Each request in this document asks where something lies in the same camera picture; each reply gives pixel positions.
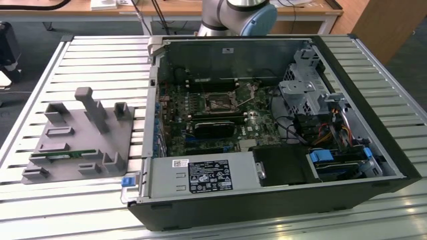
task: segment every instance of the power supply label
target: power supply label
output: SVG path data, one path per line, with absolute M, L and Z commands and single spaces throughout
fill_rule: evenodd
M 228 160 L 189 162 L 188 181 L 192 194 L 232 190 Z

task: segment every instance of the metal slatted table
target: metal slatted table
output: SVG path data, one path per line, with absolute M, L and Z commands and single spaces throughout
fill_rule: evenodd
M 427 176 L 427 116 L 357 39 L 322 36 L 354 85 L 421 176 Z M 76 36 L 54 51 L 0 150 L 0 238 L 6 239 L 394 239 L 427 234 L 425 178 L 353 209 L 170 232 L 148 231 L 120 201 L 120 177 L 22 185 L 49 102 L 82 108 L 80 86 L 104 107 L 136 107 L 128 172 L 141 166 L 149 64 L 145 36 Z M 326 77 L 336 90 L 338 86 Z

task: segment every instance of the blue tab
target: blue tab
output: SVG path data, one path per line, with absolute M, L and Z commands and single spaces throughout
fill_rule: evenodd
M 121 187 L 133 187 L 136 185 L 136 178 L 133 176 L 126 176 L 121 178 Z
M 313 150 L 312 154 L 314 154 L 318 161 L 333 161 L 333 156 L 329 150 Z
M 313 163 L 318 161 L 317 156 L 316 156 L 316 154 L 314 154 L 313 152 L 309 153 L 309 158 L 310 158 L 310 161 L 312 161 Z
M 368 147 L 362 148 L 362 152 L 366 156 L 366 159 L 369 159 L 373 155 L 372 155 L 372 152 L 370 152 L 370 149 Z

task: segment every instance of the gray carpet floor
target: gray carpet floor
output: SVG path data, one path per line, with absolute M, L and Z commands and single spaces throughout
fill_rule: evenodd
M 137 22 L 54 22 L 53 31 L 45 31 L 40 22 L 10 22 L 21 48 L 18 68 L 21 80 L 13 84 L 8 92 L 30 92 L 37 84 L 44 68 L 49 62 L 62 35 L 81 36 L 138 35 L 141 26 Z M 200 22 L 173 22 L 169 24 L 172 33 L 192 34 Z M 152 23 L 154 35 L 165 34 L 161 25 Z M 415 100 L 427 109 L 427 19 L 415 30 L 398 52 L 389 61 L 386 68 Z M 28 100 L 29 93 L 0 94 L 0 146 L 4 143 L 13 123 Z

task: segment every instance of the green circuit board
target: green circuit board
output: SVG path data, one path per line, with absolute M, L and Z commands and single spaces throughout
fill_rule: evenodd
M 256 145 L 281 142 L 277 126 L 268 110 L 268 88 L 253 81 L 238 81 L 229 92 L 190 93 L 182 86 L 161 90 L 162 121 L 165 126 L 166 155 L 169 157 L 241 152 L 240 143 L 253 140 Z M 197 139 L 193 135 L 193 118 L 208 113 L 241 113 L 244 121 L 234 124 L 230 137 Z

